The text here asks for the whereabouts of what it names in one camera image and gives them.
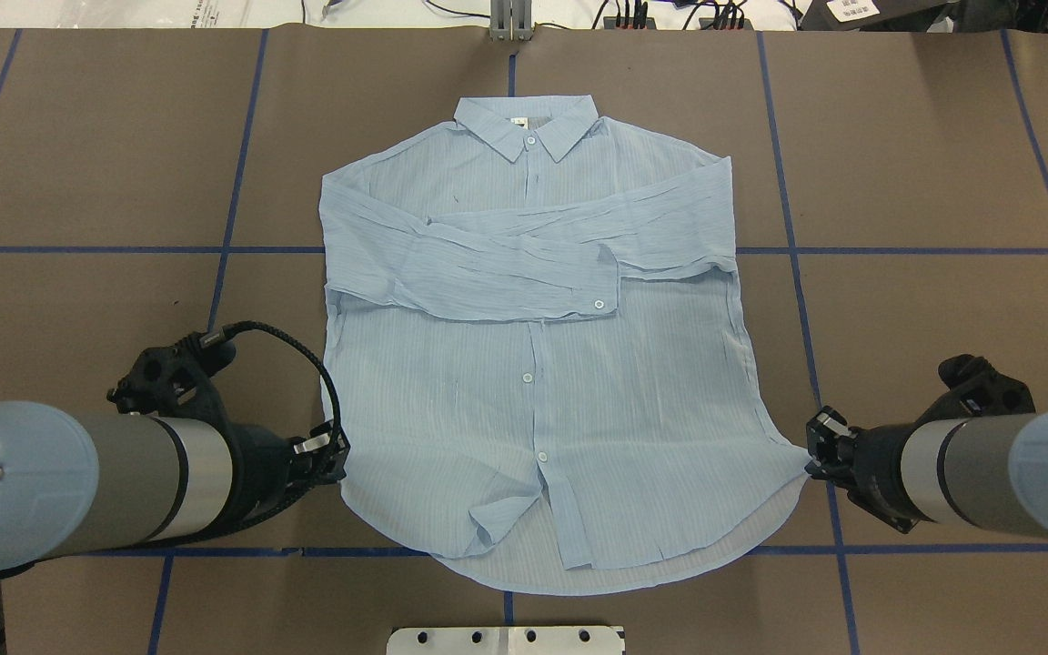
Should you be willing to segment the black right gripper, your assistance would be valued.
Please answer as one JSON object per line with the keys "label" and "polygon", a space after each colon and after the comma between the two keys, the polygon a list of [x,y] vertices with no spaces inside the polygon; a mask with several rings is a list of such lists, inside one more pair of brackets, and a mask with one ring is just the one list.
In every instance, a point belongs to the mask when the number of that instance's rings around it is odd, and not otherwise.
{"label": "black right gripper", "polygon": [[900,534],[927,519],[912,501],[902,476],[911,423],[850,427],[835,409],[820,409],[804,427],[811,479],[831,482],[858,509]]}

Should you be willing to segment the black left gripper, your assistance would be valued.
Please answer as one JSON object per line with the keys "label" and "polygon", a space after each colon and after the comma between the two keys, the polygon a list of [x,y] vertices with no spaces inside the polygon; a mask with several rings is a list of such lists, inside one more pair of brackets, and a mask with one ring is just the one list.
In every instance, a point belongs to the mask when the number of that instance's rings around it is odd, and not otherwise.
{"label": "black left gripper", "polygon": [[294,506],[307,488],[339,484],[347,476],[350,442],[337,420],[307,435],[280,437],[269,428],[233,423],[236,484],[230,492],[224,534],[237,534]]}

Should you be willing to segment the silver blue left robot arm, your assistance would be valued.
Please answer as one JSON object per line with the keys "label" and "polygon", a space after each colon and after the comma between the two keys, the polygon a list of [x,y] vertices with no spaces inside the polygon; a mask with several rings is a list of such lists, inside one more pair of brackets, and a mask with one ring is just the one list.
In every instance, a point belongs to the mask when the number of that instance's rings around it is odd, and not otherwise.
{"label": "silver blue left robot arm", "polygon": [[332,423],[283,438],[216,418],[0,402],[0,654],[5,580],[62,556],[236,534],[339,482],[348,452]]}

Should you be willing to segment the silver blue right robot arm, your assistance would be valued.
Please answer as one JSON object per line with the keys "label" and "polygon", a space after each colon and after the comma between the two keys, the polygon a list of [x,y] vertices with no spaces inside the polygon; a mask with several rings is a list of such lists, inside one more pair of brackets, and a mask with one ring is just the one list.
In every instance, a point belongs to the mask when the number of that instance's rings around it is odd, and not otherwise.
{"label": "silver blue right robot arm", "polygon": [[806,425],[812,479],[898,532],[923,522],[1048,539],[1048,413],[850,428]]}

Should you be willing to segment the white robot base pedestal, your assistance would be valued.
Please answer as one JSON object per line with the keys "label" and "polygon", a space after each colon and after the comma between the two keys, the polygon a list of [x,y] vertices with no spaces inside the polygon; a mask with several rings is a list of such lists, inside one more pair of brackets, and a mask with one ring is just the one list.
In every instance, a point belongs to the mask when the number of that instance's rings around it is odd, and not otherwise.
{"label": "white robot base pedestal", "polygon": [[623,627],[492,626],[398,629],[387,654],[627,654]]}

